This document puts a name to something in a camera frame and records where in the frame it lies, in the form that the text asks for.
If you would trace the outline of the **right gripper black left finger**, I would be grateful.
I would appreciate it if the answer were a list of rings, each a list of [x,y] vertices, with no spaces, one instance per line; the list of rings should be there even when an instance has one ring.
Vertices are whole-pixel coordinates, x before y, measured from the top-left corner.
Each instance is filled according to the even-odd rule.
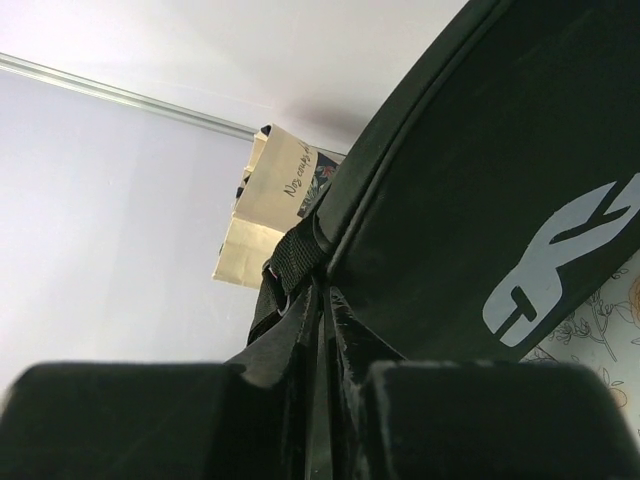
[[[303,479],[317,360],[318,288],[304,288],[284,317],[233,357],[225,406],[227,479]]]

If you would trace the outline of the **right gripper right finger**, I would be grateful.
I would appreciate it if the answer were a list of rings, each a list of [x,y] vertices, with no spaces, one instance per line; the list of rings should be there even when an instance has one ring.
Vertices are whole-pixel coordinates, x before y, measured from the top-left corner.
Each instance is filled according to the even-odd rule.
[[[403,356],[356,318],[336,287],[324,294],[324,329],[333,477],[372,479],[373,467],[385,467],[385,448],[370,370]]]

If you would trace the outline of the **black racket cover bag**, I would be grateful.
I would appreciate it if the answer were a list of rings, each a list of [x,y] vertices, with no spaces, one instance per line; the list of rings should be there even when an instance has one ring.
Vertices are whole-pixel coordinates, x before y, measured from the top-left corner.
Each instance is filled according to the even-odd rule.
[[[249,337],[316,283],[408,358],[517,360],[638,248],[638,3],[471,1],[280,241]]]

